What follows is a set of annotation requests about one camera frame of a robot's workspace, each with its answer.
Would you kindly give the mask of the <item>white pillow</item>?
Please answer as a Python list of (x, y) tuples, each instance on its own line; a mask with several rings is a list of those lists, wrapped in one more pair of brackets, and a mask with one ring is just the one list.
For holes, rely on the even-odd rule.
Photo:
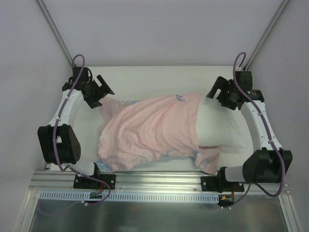
[(199, 146), (247, 147), (231, 110), (222, 107), (214, 99), (202, 97), (197, 112), (196, 131)]

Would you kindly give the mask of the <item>blue and pink printed pillowcase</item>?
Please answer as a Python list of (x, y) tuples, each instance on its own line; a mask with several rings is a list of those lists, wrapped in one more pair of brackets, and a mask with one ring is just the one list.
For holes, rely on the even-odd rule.
[(130, 170), (161, 156), (191, 157), (194, 165), (215, 174), (218, 146), (202, 147), (197, 112), (202, 93), (167, 95), (139, 101), (104, 98), (98, 158), (111, 172)]

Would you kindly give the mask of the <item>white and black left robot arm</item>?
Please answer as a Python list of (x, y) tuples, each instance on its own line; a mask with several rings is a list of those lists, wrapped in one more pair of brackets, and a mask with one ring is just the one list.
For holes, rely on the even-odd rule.
[(115, 188), (114, 174), (102, 174), (96, 163), (81, 160), (82, 148), (73, 131), (76, 114), (83, 102), (90, 109), (100, 107), (100, 100), (114, 92), (101, 75), (93, 79), (89, 68), (74, 67), (73, 75), (62, 87), (62, 99), (53, 119), (37, 131), (42, 155), (47, 163), (61, 170), (75, 172), (75, 189)]

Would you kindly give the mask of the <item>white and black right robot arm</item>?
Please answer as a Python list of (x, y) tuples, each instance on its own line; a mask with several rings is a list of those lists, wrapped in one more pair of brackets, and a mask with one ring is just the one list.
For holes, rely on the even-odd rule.
[(230, 80), (218, 76), (207, 98), (216, 98), (227, 109), (239, 109), (253, 143), (253, 154), (241, 166), (222, 167), (218, 171), (214, 177), (218, 192), (244, 183), (257, 185), (268, 196), (279, 196), (293, 155), (282, 148), (273, 134), (264, 96), (260, 90), (253, 89), (252, 73), (236, 71)]

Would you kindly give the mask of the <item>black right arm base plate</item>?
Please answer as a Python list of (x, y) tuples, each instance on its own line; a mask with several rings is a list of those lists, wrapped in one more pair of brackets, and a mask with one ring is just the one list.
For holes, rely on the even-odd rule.
[(223, 192), (222, 183), (220, 179), (216, 176), (202, 176), (200, 178), (200, 182), (203, 192)]

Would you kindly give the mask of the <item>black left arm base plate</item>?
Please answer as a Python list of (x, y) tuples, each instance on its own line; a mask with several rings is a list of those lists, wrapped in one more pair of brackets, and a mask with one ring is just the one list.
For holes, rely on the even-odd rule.
[[(116, 184), (116, 175), (115, 174), (101, 174), (99, 177), (100, 180), (105, 182), (111, 190), (115, 189)], [(73, 188), (74, 189), (100, 189), (102, 183), (91, 180), (86, 177), (75, 175)]]

